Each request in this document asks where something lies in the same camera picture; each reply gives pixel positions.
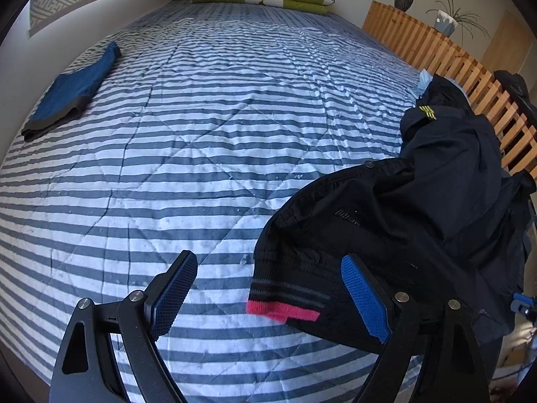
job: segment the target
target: door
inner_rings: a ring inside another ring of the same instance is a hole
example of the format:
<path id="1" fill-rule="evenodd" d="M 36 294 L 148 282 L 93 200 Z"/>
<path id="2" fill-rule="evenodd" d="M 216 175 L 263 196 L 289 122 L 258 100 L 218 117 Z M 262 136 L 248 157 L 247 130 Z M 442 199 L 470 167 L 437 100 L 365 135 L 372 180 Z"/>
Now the door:
<path id="1" fill-rule="evenodd" d="M 531 30 L 506 10 L 481 63 L 490 72 L 507 70 L 514 74 L 520 70 L 533 41 Z"/>

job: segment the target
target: blue and white striped blanket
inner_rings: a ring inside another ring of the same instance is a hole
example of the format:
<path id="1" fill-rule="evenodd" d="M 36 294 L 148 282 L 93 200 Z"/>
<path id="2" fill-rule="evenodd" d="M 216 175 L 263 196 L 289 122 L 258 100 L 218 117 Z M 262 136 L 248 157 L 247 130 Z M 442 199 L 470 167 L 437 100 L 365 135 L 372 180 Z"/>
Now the blue and white striped blanket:
<path id="1" fill-rule="evenodd" d="M 246 315 L 252 253 L 298 189 L 398 154 L 418 72 L 335 15 L 185 1 L 68 70 L 110 41 L 123 56 L 83 117 L 3 164 L 2 342 L 50 382 L 77 300 L 122 299 L 190 249 L 198 278 L 158 341 L 189 402 L 352 400 L 376 356 Z"/>

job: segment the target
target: white flower pot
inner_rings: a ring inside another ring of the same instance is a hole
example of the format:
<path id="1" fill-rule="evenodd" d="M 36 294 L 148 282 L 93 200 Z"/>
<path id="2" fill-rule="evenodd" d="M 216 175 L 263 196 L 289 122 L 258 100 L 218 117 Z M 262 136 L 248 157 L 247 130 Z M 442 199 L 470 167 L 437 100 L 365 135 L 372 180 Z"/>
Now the white flower pot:
<path id="1" fill-rule="evenodd" d="M 458 22 L 456 22 L 451 16 L 442 10 L 438 11 L 437 18 L 434 23 L 434 28 L 437 29 L 437 31 L 447 37 L 450 37 L 457 26 Z"/>

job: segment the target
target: blue towel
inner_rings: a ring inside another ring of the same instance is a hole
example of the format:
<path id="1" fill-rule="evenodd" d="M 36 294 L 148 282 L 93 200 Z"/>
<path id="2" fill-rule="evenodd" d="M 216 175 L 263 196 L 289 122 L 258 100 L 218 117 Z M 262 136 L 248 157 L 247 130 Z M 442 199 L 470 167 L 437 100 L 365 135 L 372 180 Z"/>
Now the blue towel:
<path id="1" fill-rule="evenodd" d="M 24 140 L 33 141 L 79 118 L 119 56 L 121 51 L 112 42 L 96 63 L 71 74 L 60 74 L 24 126 Z"/>

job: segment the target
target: dark ceramic vase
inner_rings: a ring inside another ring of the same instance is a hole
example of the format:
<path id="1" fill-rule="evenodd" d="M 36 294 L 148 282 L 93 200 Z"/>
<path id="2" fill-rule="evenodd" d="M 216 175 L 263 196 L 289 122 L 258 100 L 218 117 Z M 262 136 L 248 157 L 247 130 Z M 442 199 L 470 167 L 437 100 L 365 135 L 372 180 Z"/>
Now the dark ceramic vase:
<path id="1" fill-rule="evenodd" d="M 395 0 L 394 7 L 406 12 L 408 9 L 410 9 L 410 6 L 412 6 L 413 1 L 414 0 Z"/>

